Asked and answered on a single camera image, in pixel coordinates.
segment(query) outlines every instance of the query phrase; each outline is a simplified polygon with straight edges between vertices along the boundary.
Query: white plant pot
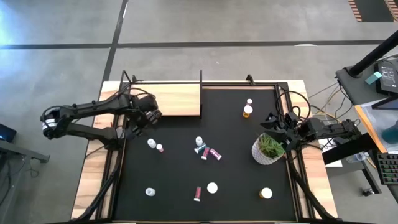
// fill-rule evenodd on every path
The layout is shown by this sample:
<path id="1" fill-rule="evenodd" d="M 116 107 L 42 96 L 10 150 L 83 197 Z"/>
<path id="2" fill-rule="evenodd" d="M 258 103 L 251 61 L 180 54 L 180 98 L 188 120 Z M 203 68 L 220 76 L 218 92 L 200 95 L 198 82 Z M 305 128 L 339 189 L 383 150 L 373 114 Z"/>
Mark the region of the white plant pot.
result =
<path id="1" fill-rule="evenodd" d="M 262 164 L 262 165 L 273 164 L 275 161 L 277 161 L 278 159 L 280 159 L 280 158 L 284 155 L 284 153 L 283 153 L 282 155 L 278 156 L 278 157 L 273 158 L 273 159 L 271 159 L 270 157 L 267 157 L 266 155 L 264 155 L 264 154 L 260 151 L 260 149 L 259 149 L 259 140 L 260 140 L 260 137 L 261 137 L 263 134 L 261 134 L 261 135 L 257 138 L 256 142 L 253 144 L 253 147 L 251 148 L 251 154 L 253 155 L 253 158 L 254 158 L 258 163 L 260 163 L 260 164 Z"/>

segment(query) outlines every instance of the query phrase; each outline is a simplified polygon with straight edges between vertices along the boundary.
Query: keyboard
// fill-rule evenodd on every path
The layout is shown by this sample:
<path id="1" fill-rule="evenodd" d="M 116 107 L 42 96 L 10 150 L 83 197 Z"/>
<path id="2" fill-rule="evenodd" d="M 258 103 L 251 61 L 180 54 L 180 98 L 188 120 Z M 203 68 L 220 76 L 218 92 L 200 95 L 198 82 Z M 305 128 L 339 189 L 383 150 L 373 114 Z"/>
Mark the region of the keyboard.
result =
<path id="1" fill-rule="evenodd" d="M 398 154 L 378 152 L 375 162 L 381 184 L 398 185 Z"/>

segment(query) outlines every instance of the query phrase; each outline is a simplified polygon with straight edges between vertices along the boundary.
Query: floor stripe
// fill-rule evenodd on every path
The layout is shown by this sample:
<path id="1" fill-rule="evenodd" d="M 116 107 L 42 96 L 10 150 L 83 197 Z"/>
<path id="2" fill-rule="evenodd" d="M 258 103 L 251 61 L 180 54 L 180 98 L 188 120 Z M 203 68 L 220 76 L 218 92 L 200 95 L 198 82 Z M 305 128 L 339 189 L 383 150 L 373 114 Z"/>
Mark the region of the floor stripe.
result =
<path id="1" fill-rule="evenodd" d="M 390 10 L 392 17 L 394 18 L 394 22 L 397 22 L 398 8 L 396 3 L 393 0 L 384 0 L 384 2 L 386 3 L 388 10 Z"/>
<path id="2" fill-rule="evenodd" d="M 195 48 L 195 47 L 278 47 L 303 44 L 322 45 L 377 45 L 384 40 L 299 40 L 299 41 L 239 41 L 239 42 L 165 42 L 118 44 L 119 49 Z"/>
<path id="3" fill-rule="evenodd" d="M 114 56 L 116 54 L 116 48 L 118 46 L 119 37 L 120 37 L 121 30 L 122 30 L 124 15 L 125 15 L 126 10 L 127 10 L 128 2 L 129 2 L 129 0 L 123 0 L 122 6 L 120 8 L 119 17 L 118 17 L 118 23 L 116 24 L 116 28 L 114 30 L 114 35 L 113 35 L 113 40 L 112 40 L 112 47 L 109 50 L 109 55 L 108 55 L 108 59 L 106 61 L 106 65 L 105 65 L 105 70 L 104 70 L 104 75 L 102 77 L 102 81 L 108 81 L 109 80 L 109 76 L 111 75 L 112 64 L 113 64 Z"/>
<path id="4" fill-rule="evenodd" d="M 0 44 L 0 49 L 106 49 L 111 46 L 112 44 Z"/>
<path id="5" fill-rule="evenodd" d="M 358 22 L 362 22 L 362 17 L 361 14 L 359 13 L 358 8 L 356 7 L 356 3 L 354 2 L 354 0 L 348 0 L 349 2 L 349 6 L 351 6 L 351 10 L 354 13 L 354 17 Z"/>

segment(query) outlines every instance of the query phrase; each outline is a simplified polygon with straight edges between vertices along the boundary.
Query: green succulent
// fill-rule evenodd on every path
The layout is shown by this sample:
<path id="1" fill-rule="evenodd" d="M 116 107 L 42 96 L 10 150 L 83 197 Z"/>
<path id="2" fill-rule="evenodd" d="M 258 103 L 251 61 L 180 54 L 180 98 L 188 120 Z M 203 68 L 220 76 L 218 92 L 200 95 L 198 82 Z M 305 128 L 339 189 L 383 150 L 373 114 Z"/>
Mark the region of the green succulent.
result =
<path id="1" fill-rule="evenodd" d="M 282 143 L 278 143 L 268 134 L 260 136 L 259 142 L 260 151 L 267 157 L 273 159 L 285 153 Z"/>

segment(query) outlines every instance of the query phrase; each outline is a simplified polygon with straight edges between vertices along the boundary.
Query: gray floor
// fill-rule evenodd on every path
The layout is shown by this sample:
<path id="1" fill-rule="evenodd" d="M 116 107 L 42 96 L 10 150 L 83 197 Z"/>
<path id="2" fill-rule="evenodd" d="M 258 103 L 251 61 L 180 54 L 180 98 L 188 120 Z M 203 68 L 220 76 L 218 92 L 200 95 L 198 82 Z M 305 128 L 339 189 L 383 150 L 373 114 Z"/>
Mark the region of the gray floor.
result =
<path id="1" fill-rule="evenodd" d="M 111 43 L 122 0 L 0 1 L 1 44 Z M 124 13 L 119 43 L 193 41 L 379 40 L 396 23 L 356 22 L 346 0 L 137 0 Z M 305 80 L 308 95 L 335 82 L 337 69 L 360 60 L 374 45 L 317 47 L 202 47 L 117 49 L 110 80 L 121 70 L 145 80 Z M 51 154 L 25 184 L 14 223 L 48 223 L 70 217 L 87 141 L 49 141 L 39 116 L 52 105 L 98 98 L 109 49 L 0 50 L 0 123 L 18 131 L 16 144 Z M 322 106 L 332 89 L 313 98 Z M 327 110 L 340 106 L 334 97 Z M 349 108 L 348 102 L 342 111 Z M 356 119 L 351 110 L 344 118 Z M 92 119 L 80 121 L 91 124 Z M 387 189 L 360 197 L 362 173 L 331 177 L 339 217 L 394 223 L 398 206 Z"/>

